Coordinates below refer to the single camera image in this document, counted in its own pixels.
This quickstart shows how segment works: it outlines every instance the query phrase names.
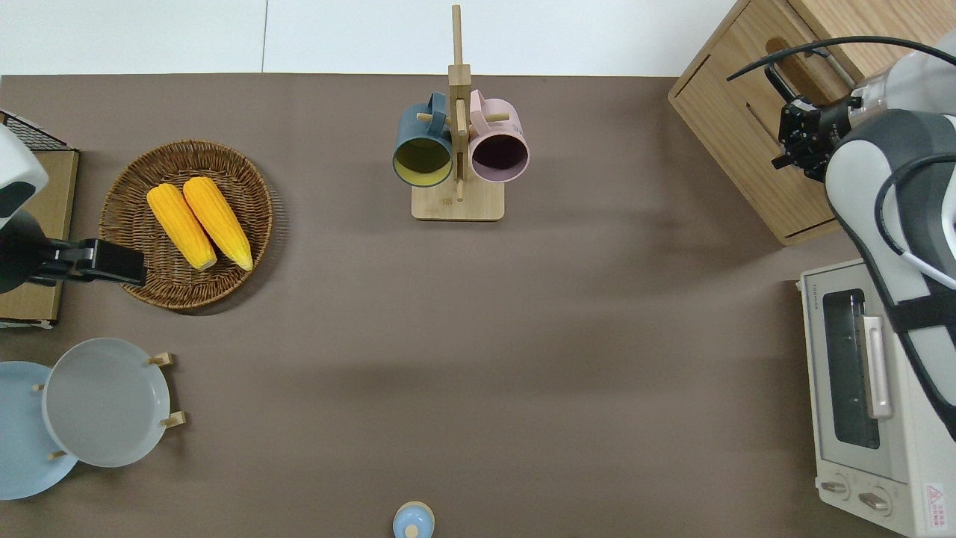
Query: round woven tray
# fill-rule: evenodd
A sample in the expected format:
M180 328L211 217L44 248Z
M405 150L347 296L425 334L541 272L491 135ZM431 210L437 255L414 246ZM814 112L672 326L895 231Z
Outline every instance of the round woven tray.
M215 248L215 265L197 271L183 258L146 203L146 194L160 183L182 189L191 177L204 175L222 192L252 249L252 271L258 267L272 235L272 197L252 162L231 147L201 140L183 140L152 149L119 175L103 203L99 236L145 255L146 285L123 289L145 303L183 310L223 299L252 274Z

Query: tabletop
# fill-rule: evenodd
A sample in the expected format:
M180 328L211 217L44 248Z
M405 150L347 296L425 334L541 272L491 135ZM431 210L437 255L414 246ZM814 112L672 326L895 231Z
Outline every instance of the tabletop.
M888 536L821 502L793 281L856 258L782 248L667 104L673 78L475 77L531 162L494 223L424 222L391 169L444 77L3 77L0 105L82 151L72 238L145 151L234 147L273 238L191 315L68 284L0 359L102 336L169 351L188 422L0 504L0 536Z

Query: oven door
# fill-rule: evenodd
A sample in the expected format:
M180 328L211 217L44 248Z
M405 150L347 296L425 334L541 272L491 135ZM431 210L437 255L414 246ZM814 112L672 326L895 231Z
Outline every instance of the oven door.
M906 358L866 267L822 270L803 285L820 458L908 482L892 374Z

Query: corn cob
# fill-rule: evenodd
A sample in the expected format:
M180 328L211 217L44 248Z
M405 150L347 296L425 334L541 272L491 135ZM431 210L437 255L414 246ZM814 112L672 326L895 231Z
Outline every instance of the corn cob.
M216 184L207 177L194 177L183 185L183 194L219 250L243 269L251 271L249 240Z
M203 271L216 262L209 239L176 186L159 184L146 194L146 202L189 265Z

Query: oven knob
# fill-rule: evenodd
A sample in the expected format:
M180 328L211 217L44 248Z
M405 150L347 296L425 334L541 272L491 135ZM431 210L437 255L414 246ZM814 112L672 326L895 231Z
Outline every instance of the oven knob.
M820 487L833 493L846 493L846 484L840 482L821 482Z
M823 491L829 491L830 493L833 493L836 497L843 501L846 501L850 498L849 484L850 483L846 480L846 477L839 473L836 473L828 481L816 479L816 487L822 489Z
M889 494L887 494L886 490L881 487L877 487L868 493L859 494L859 500L863 504L873 508L883 516L889 516L893 511L893 506L890 504L889 499Z

